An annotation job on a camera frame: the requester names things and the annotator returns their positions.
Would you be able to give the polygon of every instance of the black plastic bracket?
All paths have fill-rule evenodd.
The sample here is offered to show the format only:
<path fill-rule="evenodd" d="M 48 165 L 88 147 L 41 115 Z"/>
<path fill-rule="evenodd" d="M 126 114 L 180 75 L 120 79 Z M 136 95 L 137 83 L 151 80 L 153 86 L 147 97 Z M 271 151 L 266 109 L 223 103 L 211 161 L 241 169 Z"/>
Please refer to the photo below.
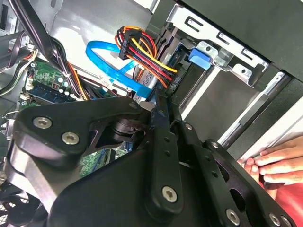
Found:
<path fill-rule="evenodd" d="M 183 210 L 183 191 L 177 138 L 170 132 L 168 98 L 155 89 L 156 107 L 151 112 L 145 206 L 158 222 L 170 222 Z"/>
<path fill-rule="evenodd" d="M 290 216 L 263 190 L 259 184 L 236 162 L 226 150 L 214 140 L 207 140 L 203 147 L 212 152 L 225 182 L 220 186 L 221 193 L 230 191 L 237 207 L 240 210 L 240 219 L 249 220 L 251 226 L 275 226 L 269 214 L 274 214 L 286 226 L 282 216 L 286 217 L 295 226 Z"/>
<path fill-rule="evenodd" d="M 119 146 L 123 141 L 115 139 L 111 123 L 119 119 L 138 119 L 142 112 L 143 109 L 127 97 L 27 108 L 17 115 L 14 142 L 24 152 L 54 167 L 71 169 L 76 167 L 84 152 L 88 155 L 97 149 Z M 36 117 L 49 119 L 51 127 L 34 126 Z M 62 135 L 66 132 L 75 133 L 79 142 L 64 143 Z"/>

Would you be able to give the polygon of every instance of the green circuit board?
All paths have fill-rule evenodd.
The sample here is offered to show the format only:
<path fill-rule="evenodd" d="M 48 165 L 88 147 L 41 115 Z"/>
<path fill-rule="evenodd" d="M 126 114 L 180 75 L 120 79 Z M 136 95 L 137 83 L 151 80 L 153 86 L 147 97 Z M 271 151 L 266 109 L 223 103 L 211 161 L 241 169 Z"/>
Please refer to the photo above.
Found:
<path fill-rule="evenodd" d="M 29 75 L 33 81 L 40 82 L 44 85 L 51 87 L 54 90 L 58 90 L 60 87 L 70 88 L 67 79 L 57 69 L 52 67 L 47 62 L 34 61 L 32 64 L 32 75 Z"/>
<path fill-rule="evenodd" d="M 101 152 L 102 151 L 100 150 L 82 158 L 82 160 L 80 161 L 80 177 L 85 177 L 91 172 L 93 172 L 94 169 L 96 169 L 96 165 L 98 164 Z"/>

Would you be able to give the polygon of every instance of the finger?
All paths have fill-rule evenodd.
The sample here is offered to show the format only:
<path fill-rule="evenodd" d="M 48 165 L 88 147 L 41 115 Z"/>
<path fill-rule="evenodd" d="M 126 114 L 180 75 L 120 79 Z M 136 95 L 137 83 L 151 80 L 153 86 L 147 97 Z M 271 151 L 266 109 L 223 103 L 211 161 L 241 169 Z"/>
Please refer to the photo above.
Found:
<path fill-rule="evenodd" d="M 265 175 L 264 181 L 270 183 L 285 183 L 285 184 L 293 184 L 293 183 L 303 183 L 303 171 L 295 171 L 286 174 L 272 174 Z"/>
<path fill-rule="evenodd" d="M 248 174 L 251 173 L 251 168 L 252 168 L 252 166 L 253 166 L 254 164 L 255 164 L 254 159 L 252 159 L 252 158 L 247 159 L 247 161 L 246 161 L 246 163 L 245 163 L 245 165 L 244 165 L 244 169 L 245 169 L 245 171 L 246 171 Z"/>
<path fill-rule="evenodd" d="M 266 190 L 266 192 L 275 200 L 276 199 L 276 194 L 278 192 L 277 189 L 275 190 Z"/>
<path fill-rule="evenodd" d="M 282 174 L 303 170 L 303 157 L 282 160 L 274 164 L 260 167 L 260 174 Z"/>
<path fill-rule="evenodd" d="M 239 160 L 237 161 L 237 163 L 238 163 L 242 168 L 244 168 L 245 163 L 243 163 L 242 160 L 239 159 Z"/>
<path fill-rule="evenodd" d="M 250 175 L 256 182 L 259 182 L 259 168 L 256 165 L 252 166 Z"/>
<path fill-rule="evenodd" d="M 268 155 L 270 153 L 273 153 L 277 150 L 283 150 L 283 149 L 287 149 L 287 148 L 294 148 L 296 146 L 296 141 L 295 140 L 296 139 L 287 141 L 285 143 L 282 143 L 281 145 L 278 145 L 278 146 L 275 146 L 275 147 L 272 147 L 272 148 L 267 148 L 266 150 L 260 152 L 260 155 L 264 156 L 264 155 Z"/>
<path fill-rule="evenodd" d="M 261 156 L 255 159 L 255 162 L 258 166 L 264 166 L 269 163 L 285 160 L 285 159 L 292 159 L 296 157 L 303 156 L 303 148 L 301 147 L 294 147 L 294 148 L 286 148 L 283 150 L 278 150 L 268 155 Z"/>

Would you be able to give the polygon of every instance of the blue plastic clip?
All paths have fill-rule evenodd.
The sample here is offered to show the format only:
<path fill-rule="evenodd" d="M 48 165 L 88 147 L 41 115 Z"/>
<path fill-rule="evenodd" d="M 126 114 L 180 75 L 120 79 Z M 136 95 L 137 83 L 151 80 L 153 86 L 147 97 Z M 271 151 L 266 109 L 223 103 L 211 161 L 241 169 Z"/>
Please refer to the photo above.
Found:
<path fill-rule="evenodd" d="M 188 59 L 192 63 L 200 66 L 201 68 L 203 68 L 205 70 L 209 69 L 211 66 L 211 64 L 209 63 L 210 57 L 195 48 L 190 53 Z"/>

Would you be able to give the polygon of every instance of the silver screw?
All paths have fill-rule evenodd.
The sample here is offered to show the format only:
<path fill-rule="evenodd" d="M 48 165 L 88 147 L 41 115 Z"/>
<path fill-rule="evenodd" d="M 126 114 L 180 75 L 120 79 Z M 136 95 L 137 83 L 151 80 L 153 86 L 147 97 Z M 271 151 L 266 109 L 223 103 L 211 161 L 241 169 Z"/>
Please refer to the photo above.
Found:
<path fill-rule="evenodd" d="M 280 226 L 280 225 L 281 225 L 279 219 L 278 219 L 273 213 L 270 213 L 270 214 L 269 214 L 269 217 L 270 217 L 270 220 L 271 220 L 276 226 Z"/>
<path fill-rule="evenodd" d="M 62 141 L 67 145 L 76 145 L 79 143 L 79 136 L 73 132 L 66 132 L 62 135 Z"/>
<path fill-rule="evenodd" d="M 30 63 L 30 67 L 35 68 L 37 64 L 35 62 Z"/>
<path fill-rule="evenodd" d="M 137 109 L 137 106 L 136 106 L 136 104 L 134 104 L 134 103 L 130 103 L 129 106 L 130 106 L 131 108 Z"/>
<path fill-rule="evenodd" d="M 169 186 L 164 186 L 162 188 L 162 195 L 168 202 L 177 201 L 177 193 Z"/>
<path fill-rule="evenodd" d="M 292 227 L 292 224 L 289 222 L 289 220 L 285 216 L 281 215 L 281 218 L 288 227 Z"/>
<path fill-rule="evenodd" d="M 52 121 L 48 119 L 47 117 L 36 117 L 33 120 L 34 126 L 40 129 L 48 129 L 52 126 Z"/>
<path fill-rule="evenodd" d="M 185 124 L 185 127 L 187 127 L 187 129 L 189 129 L 189 130 L 192 130 L 193 129 L 193 127 L 190 125 L 190 124 Z"/>
<path fill-rule="evenodd" d="M 217 144 L 216 142 L 211 142 L 211 144 L 212 144 L 212 146 L 213 146 L 214 148 L 219 148 L 219 146 L 218 146 L 218 144 Z"/>
<path fill-rule="evenodd" d="M 232 209 L 226 210 L 226 216 L 227 216 L 228 220 L 231 221 L 235 226 L 238 226 L 240 224 L 240 219 L 239 219 L 238 215 Z"/>

